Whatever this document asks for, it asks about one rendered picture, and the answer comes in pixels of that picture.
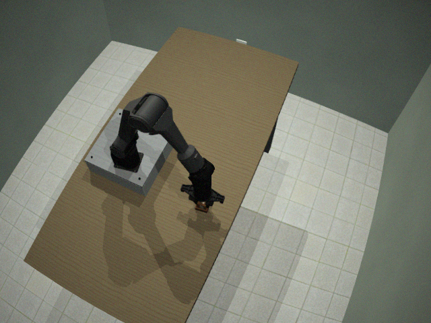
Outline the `brown calendar cube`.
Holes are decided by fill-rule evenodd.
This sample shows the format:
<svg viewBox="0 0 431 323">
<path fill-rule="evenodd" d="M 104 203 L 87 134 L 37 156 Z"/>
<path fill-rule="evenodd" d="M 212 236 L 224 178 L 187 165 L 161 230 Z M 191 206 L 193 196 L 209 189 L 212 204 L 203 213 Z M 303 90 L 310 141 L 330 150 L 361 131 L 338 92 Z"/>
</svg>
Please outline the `brown calendar cube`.
<svg viewBox="0 0 431 323">
<path fill-rule="evenodd" d="M 197 207 L 200 209 L 205 209 L 205 210 L 207 208 L 205 202 L 199 202 L 199 201 L 197 203 Z"/>
</svg>

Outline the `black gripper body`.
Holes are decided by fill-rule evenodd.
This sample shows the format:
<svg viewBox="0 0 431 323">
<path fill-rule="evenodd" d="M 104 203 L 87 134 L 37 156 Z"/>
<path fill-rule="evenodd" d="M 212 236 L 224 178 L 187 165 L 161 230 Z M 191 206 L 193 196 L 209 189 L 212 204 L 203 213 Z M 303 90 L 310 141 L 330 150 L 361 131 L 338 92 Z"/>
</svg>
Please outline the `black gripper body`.
<svg viewBox="0 0 431 323">
<path fill-rule="evenodd" d="M 180 190 L 181 192 L 186 192 L 187 194 L 189 194 L 199 202 L 220 202 L 223 204 L 225 199 L 225 196 L 219 194 L 212 188 L 207 194 L 197 194 L 194 191 L 192 184 L 190 185 L 183 184 Z"/>
</svg>

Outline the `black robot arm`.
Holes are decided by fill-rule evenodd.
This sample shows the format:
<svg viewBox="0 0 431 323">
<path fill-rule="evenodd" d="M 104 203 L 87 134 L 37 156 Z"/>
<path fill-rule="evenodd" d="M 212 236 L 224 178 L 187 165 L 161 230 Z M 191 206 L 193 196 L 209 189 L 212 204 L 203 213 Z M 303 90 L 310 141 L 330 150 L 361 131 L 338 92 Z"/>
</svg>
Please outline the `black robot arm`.
<svg viewBox="0 0 431 323">
<path fill-rule="evenodd" d="M 211 190 L 211 175 L 215 167 L 201 157 L 193 145 L 187 144 L 173 121 L 172 109 L 166 98 L 156 93 L 148 92 L 130 101 L 123 109 L 119 134 L 110 146 L 114 168 L 138 172 L 143 158 L 143 153 L 138 152 L 136 147 L 138 131 L 149 135 L 160 134 L 167 140 L 178 152 L 177 158 L 189 172 L 188 178 L 197 194 L 207 194 Z"/>
</svg>

